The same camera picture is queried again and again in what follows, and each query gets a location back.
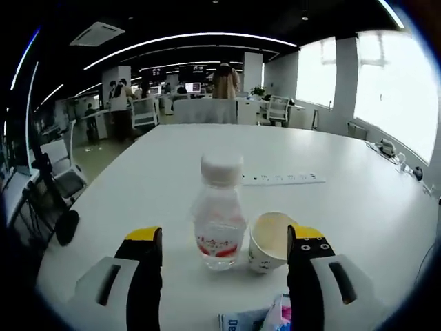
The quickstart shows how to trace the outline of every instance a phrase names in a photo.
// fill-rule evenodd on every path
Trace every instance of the plastic water bottle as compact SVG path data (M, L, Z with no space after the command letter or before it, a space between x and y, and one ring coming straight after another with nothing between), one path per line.
M243 158L231 152L201 158L202 192L192 208L196 244L208 268L229 269L242 246L247 222L240 206Z

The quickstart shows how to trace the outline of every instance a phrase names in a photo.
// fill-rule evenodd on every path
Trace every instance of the bright window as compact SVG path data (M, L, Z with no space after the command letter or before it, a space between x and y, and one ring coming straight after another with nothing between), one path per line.
M403 32L358 36L354 117L378 127L429 163L438 127L438 85L422 48Z
M298 54L296 99L332 107L336 91L336 39L310 43Z

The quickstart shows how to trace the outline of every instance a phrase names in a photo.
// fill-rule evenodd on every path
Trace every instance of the potted plant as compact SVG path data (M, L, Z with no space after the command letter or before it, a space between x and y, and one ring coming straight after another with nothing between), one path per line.
M251 90L251 94L260 100L265 95L265 88L262 86L256 86Z

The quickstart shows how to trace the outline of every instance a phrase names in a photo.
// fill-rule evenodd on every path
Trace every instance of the electrical outlet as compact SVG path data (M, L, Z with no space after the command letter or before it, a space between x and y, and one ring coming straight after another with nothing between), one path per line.
M325 183L325 179L317 174L310 172L309 174L277 174L277 175L248 175L242 176L242 185L298 185L298 184L314 184Z

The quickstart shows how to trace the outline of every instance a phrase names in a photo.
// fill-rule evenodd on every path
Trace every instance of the person in brown jacket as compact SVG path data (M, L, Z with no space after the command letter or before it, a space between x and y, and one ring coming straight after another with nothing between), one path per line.
M237 71L228 63L221 63L213 75L213 98L235 99L240 79Z

